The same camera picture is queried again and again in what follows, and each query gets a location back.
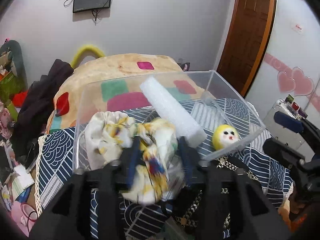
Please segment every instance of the yellow doll head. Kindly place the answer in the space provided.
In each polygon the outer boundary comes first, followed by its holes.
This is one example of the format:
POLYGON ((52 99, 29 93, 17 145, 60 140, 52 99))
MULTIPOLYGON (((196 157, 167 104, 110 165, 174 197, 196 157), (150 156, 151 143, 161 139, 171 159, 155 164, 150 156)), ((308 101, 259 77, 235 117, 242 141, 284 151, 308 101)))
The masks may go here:
POLYGON ((217 151, 239 141, 239 139, 239 134, 234 127, 228 124, 223 124, 218 126, 214 131, 212 144, 214 149, 217 151))

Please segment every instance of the small box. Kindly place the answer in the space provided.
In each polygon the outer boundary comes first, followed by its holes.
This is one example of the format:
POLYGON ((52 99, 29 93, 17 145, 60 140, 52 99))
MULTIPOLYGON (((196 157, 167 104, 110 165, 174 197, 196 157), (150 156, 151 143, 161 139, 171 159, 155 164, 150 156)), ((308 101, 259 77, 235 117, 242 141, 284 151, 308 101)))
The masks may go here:
MULTIPOLYGON (((158 117, 140 90, 151 75, 139 75, 87 84, 82 93, 73 148, 73 170, 90 170, 84 128, 96 112, 122 111, 136 122, 150 122, 158 117)), ((213 160, 253 141, 265 125, 257 114, 216 71, 192 71, 152 74, 169 93, 203 127, 207 139, 196 150, 203 160, 213 160), (241 139, 227 148, 215 151, 212 135, 221 124, 234 126, 241 139)))

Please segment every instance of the floral cloth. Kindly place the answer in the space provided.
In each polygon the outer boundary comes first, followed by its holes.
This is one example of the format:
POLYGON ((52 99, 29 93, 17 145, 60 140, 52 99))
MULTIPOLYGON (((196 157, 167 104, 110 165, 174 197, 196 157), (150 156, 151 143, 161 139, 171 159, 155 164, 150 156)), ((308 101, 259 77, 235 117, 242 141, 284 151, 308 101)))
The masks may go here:
POLYGON ((9 139, 11 132, 8 130, 8 122, 11 121, 10 113, 0 101, 0 133, 5 139, 9 139))
POLYGON ((132 146, 134 136, 142 139, 140 150, 146 165, 137 165, 132 188, 122 195, 144 205, 155 203, 168 190, 167 167, 178 147, 175 127, 168 121, 156 118, 136 123, 120 111, 96 113, 84 130, 90 168, 99 169, 118 159, 123 148, 132 146))

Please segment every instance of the wave pattern cloth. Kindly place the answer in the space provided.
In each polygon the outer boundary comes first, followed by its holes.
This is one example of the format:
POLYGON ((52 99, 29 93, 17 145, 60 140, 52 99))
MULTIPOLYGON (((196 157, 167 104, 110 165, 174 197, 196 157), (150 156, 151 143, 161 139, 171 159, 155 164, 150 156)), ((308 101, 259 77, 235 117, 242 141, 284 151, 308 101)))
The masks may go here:
MULTIPOLYGON (((214 125, 210 116, 214 113, 206 114, 206 112, 202 112, 201 108, 204 105, 199 100, 184 101, 181 104, 198 122, 202 120, 201 125, 208 135, 207 140, 197 148, 199 154, 207 155, 211 153, 213 151, 210 143, 212 132, 208 129, 210 129, 210 125, 214 125)), ((217 99, 212 104, 219 105, 224 110, 239 134, 248 134, 250 129, 254 129, 255 122, 258 125, 258 120, 246 111, 241 101, 225 98, 217 99)), ((149 122, 157 117, 157 114, 150 107, 138 109, 140 110, 139 113, 136 110, 125 111, 130 117, 134 117, 136 122, 149 122)), ((74 130, 74 127, 64 129, 47 135, 45 139, 39 170, 39 194, 42 208, 46 207, 57 190, 72 174, 74 130)), ((290 178, 288 169, 285 169, 278 162, 264 154, 262 145, 270 137, 270 133, 265 130, 244 150, 236 152, 233 155, 242 160, 259 178, 264 193, 273 205, 278 208, 289 192, 292 179, 290 178)), ((90 227, 92 236, 95 238, 98 236, 96 214, 99 205, 97 198, 98 192, 93 190, 90 227)), ((146 236, 150 237, 154 233, 158 233, 167 219, 158 205, 154 204, 143 208, 138 204, 124 200, 122 196, 119 196, 119 209, 124 215, 123 222, 126 236, 135 239, 145 239, 146 236)), ((170 215, 172 207, 167 205, 166 210, 168 215, 170 215)), ((229 232, 225 231, 224 236, 228 237, 229 232)))

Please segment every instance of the white wall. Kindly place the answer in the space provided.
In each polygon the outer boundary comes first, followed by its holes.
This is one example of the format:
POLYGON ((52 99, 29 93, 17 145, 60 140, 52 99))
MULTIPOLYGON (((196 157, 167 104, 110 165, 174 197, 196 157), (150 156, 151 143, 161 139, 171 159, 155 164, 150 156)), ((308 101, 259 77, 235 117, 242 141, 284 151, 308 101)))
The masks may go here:
MULTIPOLYGON (((320 77, 320 25, 304 0, 277 0, 276 16, 267 53, 279 59, 291 69, 300 67, 305 76, 312 78, 315 86, 320 77), (303 33, 295 32, 292 27, 299 24, 303 33)), ((257 76, 250 88, 246 100, 254 104, 261 119, 281 94, 277 82, 278 71, 266 62, 261 64, 257 76)), ((305 107, 308 98, 295 97, 301 107, 305 107)))
POLYGON ((0 21, 0 41, 17 40, 28 84, 47 74, 56 58, 70 62, 84 44, 106 55, 160 54, 213 68, 230 0, 112 0, 93 22, 91 12, 72 14, 65 0, 14 0, 0 21))

